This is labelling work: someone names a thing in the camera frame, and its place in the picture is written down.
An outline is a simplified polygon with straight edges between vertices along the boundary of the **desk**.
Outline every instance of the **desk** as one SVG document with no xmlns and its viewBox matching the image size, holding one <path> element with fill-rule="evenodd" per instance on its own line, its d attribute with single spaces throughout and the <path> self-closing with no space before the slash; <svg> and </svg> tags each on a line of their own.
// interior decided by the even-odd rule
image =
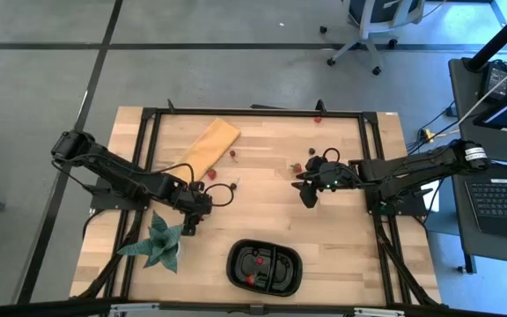
<svg viewBox="0 0 507 317">
<path fill-rule="evenodd" d="M 108 145 L 111 152 L 125 159 L 132 157 L 141 113 L 140 107 L 119 108 Z M 230 183 L 239 179 L 233 203 L 213 208 L 211 216 L 197 226 L 194 237 L 181 238 L 177 275 L 161 265 L 142 269 L 145 257 L 137 256 L 129 298 L 181 304 L 384 305 L 376 238 L 363 191 L 319 193 L 317 207 L 308 210 L 290 185 L 294 175 L 288 166 L 297 162 L 304 164 L 310 147 L 322 153 L 333 146 L 340 151 L 344 163 L 362 158 L 357 120 L 324 118 L 318 124 L 312 118 L 300 117 L 220 117 L 241 130 L 241 136 L 232 146 L 238 163 L 224 155 L 214 165 L 215 182 Z M 172 165 L 214 118 L 213 115 L 163 114 L 152 170 Z M 381 113 L 378 120 L 385 156 L 392 159 L 406 155 L 398 115 Z M 373 144 L 371 133 L 368 139 Z M 144 149 L 148 140 L 144 139 Z M 202 180 L 206 186 L 213 182 L 208 178 Z M 223 190 L 213 190 L 212 195 L 221 202 L 228 198 Z M 152 210 L 169 225 L 182 221 L 178 212 L 153 203 L 144 213 L 140 239 L 148 237 L 145 228 L 151 221 Z M 420 285 L 439 301 L 424 230 L 411 217 L 397 217 L 397 220 L 405 263 Z M 118 210 L 108 210 L 88 226 L 71 295 L 84 291 L 107 263 L 118 221 Z M 225 274 L 228 252 L 233 243 L 245 238 L 271 241 L 300 253 L 303 280 L 296 294 L 280 298 L 245 291 L 230 283 Z M 125 259 L 115 280 L 117 295 L 124 262 Z M 398 277 L 392 264 L 390 272 L 395 298 L 400 301 Z"/>
<path fill-rule="evenodd" d="M 449 62 L 449 71 L 451 75 L 453 95 L 459 117 L 465 114 L 478 100 L 476 92 L 481 86 L 481 73 L 473 73 L 465 69 L 461 60 L 451 60 Z M 480 105 L 476 113 L 486 109 L 487 105 Z M 459 126 L 461 137 L 463 139 L 473 140 L 482 144 L 490 158 L 507 160 L 507 146 L 499 147 L 495 144 L 506 144 L 502 139 L 507 134 L 496 129 L 478 127 L 467 120 Z M 487 171 L 489 175 L 495 178 L 503 178 L 507 175 L 507 169 L 492 168 Z M 457 214 L 459 216 L 459 232 L 461 245 L 466 258 L 470 255 L 479 255 L 489 258 L 507 261 L 507 238 L 498 237 L 479 231 L 474 220 L 474 212 L 468 199 L 465 189 L 466 176 L 456 175 L 452 177 L 453 192 L 455 194 L 455 203 Z"/>
</svg>

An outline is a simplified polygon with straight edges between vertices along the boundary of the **chair wheel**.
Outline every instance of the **chair wheel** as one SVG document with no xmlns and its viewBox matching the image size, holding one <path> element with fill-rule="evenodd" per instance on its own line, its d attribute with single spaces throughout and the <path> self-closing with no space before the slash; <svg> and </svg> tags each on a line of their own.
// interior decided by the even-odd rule
<svg viewBox="0 0 507 317">
<path fill-rule="evenodd" d="M 396 39 L 388 41 L 388 49 L 393 49 L 396 46 L 396 44 L 398 44 L 398 40 Z"/>
</svg>

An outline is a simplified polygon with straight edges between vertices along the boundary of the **black desk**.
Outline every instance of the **black desk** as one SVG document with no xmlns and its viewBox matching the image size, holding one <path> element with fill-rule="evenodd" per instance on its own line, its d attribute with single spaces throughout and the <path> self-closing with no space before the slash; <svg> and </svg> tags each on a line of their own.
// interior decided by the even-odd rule
<svg viewBox="0 0 507 317">
<path fill-rule="evenodd" d="M 449 62 L 453 95 L 459 118 L 464 115 L 478 100 L 476 93 L 481 87 L 482 74 L 472 73 L 465 69 L 461 60 Z M 475 113 L 486 109 L 488 105 L 480 105 Z M 474 140 L 482 144 L 489 157 L 507 161 L 507 143 L 502 142 L 507 137 L 504 132 L 483 127 L 474 126 L 472 120 L 463 122 L 460 126 L 460 133 L 463 139 Z M 493 168 L 487 171 L 489 175 L 506 174 L 507 167 Z M 465 253 L 467 272 L 475 271 L 474 258 L 472 255 L 479 255 L 507 261 L 507 238 L 498 237 L 479 231 L 474 219 L 473 209 L 465 189 L 465 176 L 453 176 L 453 192 L 459 220 L 459 232 L 461 246 Z"/>
</svg>

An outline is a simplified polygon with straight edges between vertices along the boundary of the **black tray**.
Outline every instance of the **black tray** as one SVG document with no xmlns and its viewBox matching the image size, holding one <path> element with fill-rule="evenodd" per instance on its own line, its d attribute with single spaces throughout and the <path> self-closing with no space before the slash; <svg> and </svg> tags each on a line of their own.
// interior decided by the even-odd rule
<svg viewBox="0 0 507 317">
<path fill-rule="evenodd" d="M 290 247 L 240 240 L 228 254 L 226 275 L 230 282 L 243 289 L 287 297 L 300 286 L 303 262 Z"/>
</svg>

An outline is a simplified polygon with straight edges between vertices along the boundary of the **succulent plant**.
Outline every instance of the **succulent plant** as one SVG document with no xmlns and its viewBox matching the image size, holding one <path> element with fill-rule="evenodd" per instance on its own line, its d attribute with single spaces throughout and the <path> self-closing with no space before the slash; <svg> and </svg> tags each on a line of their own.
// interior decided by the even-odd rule
<svg viewBox="0 0 507 317">
<path fill-rule="evenodd" d="M 162 262 L 166 269 L 177 273 L 177 251 L 183 225 L 168 227 L 165 220 L 156 211 L 152 215 L 151 226 L 148 227 L 150 237 L 127 245 L 117 251 L 124 255 L 148 255 L 144 268 Z"/>
</svg>

